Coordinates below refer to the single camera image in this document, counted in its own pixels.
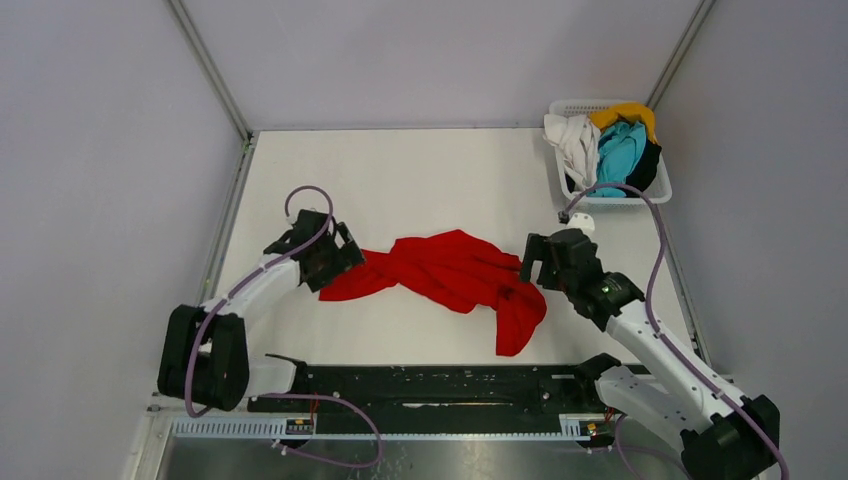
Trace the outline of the red t-shirt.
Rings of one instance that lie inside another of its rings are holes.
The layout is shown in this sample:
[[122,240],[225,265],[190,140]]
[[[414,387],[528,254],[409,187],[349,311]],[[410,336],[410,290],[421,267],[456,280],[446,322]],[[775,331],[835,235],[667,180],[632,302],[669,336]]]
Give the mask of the red t-shirt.
[[463,230],[405,237],[387,252],[365,250],[365,262],[319,292],[324,302],[364,298],[403,286],[453,312],[495,312],[495,354],[524,350],[547,315],[543,294],[520,278],[521,259]]

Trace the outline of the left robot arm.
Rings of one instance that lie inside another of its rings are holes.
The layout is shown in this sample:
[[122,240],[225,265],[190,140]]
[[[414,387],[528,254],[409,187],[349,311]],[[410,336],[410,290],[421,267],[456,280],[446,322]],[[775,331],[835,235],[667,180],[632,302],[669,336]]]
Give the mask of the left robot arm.
[[244,399],[268,394],[285,410],[301,409],[311,388],[298,376],[305,363],[252,352],[248,331],[287,294],[302,288],[319,292],[364,261],[345,223],[328,213],[300,211],[290,229],[229,290],[172,311],[157,377],[159,393],[204,410],[230,411]]

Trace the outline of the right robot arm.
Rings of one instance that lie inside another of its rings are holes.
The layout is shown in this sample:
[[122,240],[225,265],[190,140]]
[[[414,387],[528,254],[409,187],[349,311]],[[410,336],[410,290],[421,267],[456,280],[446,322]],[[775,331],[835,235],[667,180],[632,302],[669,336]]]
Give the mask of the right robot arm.
[[560,291],[580,316],[632,353],[656,383],[636,378],[614,357],[583,363],[575,402],[605,405],[640,423],[679,455],[692,479],[753,479],[780,454],[780,412],[765,395],[751,397],[724,379],[665,326],[649,296],[626,275],[603,268],[597,245],[581,230],[528,235],[520,277]]

